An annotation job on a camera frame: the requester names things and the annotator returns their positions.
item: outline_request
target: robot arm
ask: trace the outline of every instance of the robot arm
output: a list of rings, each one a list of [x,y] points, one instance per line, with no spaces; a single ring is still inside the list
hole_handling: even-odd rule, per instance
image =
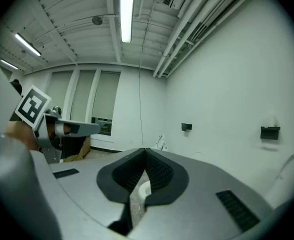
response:
[[[21,99],[15,113],[32,128],[34,137],[49,164],[59,163],[61,152],[56,150],[48,136],[48,125],[54,125],[55,136],[60,139],[66,136],[85,137],[98,134],[101,130],[100,125],[96,123],[63,120],[61,108],[53,107],[52,98],[34,85]],[[64,125],[70,128],[68,134],[64,132]]]

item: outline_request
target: black wall fixture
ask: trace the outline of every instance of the black wall fixture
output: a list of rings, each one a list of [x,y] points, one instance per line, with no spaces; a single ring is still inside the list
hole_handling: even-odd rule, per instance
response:
[[[187,132],[187,130],[191,130],[193,128],[193,125],[191,123],[182,123],[181,124],[181,130],[184,132]]]
[[[260,138],[265,140],[278,140],[280,127],[261,127]]]

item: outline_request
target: ceiling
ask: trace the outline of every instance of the ceiling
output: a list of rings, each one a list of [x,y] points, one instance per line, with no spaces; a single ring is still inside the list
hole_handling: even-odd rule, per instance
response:
[[[0,20],[0,65],[9,69],[3,59],[24,74],[65,65],[141,65],[168,77],[246,0],[170,1],[134,0],[131,43],[124,43],[120,0],[16,0]]]
[[[141,0],[134,0],[131,43],[123,43],[119,1],[16,0],[0,21],[0,59],[25,74],[85,63],[135,67],[141,63],[142,68],[155,70],[179,10],[162,0],[143,0],[138,17]],[[93,16],[101,16],[102,24],[93,24]],[[41,57],[21,46],[16,33],[40,51]]]

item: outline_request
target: cardboard box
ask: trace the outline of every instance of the cardboard box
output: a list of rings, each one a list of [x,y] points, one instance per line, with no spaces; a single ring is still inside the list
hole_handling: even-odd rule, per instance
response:
[[[80,161],[89,153],[91,150],[91,137],[88,136],[83,142],[82,148],[80,149],[79,154],[71,155],[65,158],[64,162]]]

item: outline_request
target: ceiling sprinkler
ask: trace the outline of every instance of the ceiling sprinkler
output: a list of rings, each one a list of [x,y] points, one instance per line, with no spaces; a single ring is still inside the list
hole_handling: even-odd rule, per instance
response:
[[[94,16],[91,19],[92,23],[94,23],[96,26],[99,26],[101,24],[103,24],[103,18],[100,16]]]

